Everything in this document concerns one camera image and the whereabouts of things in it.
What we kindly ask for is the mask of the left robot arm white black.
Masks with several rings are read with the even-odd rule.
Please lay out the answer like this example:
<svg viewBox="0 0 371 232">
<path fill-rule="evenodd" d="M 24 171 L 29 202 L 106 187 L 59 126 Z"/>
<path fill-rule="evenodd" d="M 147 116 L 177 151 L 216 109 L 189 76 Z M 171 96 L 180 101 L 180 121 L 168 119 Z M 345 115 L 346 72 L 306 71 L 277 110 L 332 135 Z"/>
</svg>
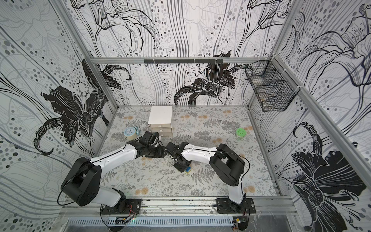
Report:
<svg viewBox="0 0 371 232">
<path fill-rule="evenodd" d="M 166 156 L 164 146 L 136 146 L 126 144 L 106 155 L 86 159 L 81 157 L 75 161 L 64 182 L 61 192 L 66 194 L 79 206 L 97 203 L 115 207 L 124 199 L 124 194 L 116 189 L 102 187 L 101 178 L 118 166 L 139 157 L 163 158 Z"/>
</svg>

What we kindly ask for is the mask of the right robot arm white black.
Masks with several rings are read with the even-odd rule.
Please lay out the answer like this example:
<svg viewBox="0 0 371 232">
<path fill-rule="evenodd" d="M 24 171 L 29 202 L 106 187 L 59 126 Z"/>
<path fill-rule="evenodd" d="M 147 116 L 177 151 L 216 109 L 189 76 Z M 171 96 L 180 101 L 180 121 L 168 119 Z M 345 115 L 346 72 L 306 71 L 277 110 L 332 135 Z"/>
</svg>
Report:
<svg viewBox="0 0 371 232">
<path fill-rule="evenodd" d="M 242 177 L 245 162 L 225 144 L 218 147 L 199 147 L 183 142 L 169 143 L 168 154 L 175 160 L 174 167 L 181 173 L 190 169 L 193 161 L 209 164 L 222 182 L 228 185 L 229 200 L 237 205 L 243 202 Z"/>
</svg>

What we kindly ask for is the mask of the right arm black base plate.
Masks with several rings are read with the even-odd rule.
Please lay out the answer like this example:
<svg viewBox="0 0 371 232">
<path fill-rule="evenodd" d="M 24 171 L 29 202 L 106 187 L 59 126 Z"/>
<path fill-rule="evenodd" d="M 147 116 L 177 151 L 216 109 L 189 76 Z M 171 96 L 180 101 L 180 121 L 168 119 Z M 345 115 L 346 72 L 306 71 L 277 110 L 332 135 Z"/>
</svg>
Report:
<svg viewBox="0 0 371 232">
<path fill-rule="evenodd" d="M 217 198 L 216 207 L 219 214 L 255 214 L 256 208 L 252 198 L 244 198 L 240 204 L 234 203 L 229 198 Z"/>
</svg>

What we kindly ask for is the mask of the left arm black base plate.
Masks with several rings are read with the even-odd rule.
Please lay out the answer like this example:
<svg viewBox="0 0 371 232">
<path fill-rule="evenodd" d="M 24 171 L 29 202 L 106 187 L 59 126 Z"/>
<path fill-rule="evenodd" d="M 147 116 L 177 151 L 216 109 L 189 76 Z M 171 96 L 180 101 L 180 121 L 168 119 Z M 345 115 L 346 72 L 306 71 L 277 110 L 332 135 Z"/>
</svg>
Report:
<svg viewBox="0 0 371 232">
<path fill-rule="evenodd" d="M 142 201 L 139 198 L 120 200 L 113 207 L 102 207 L 100 213 L 102 215 L 137 215 L 140 212 Z"/>
</svg>

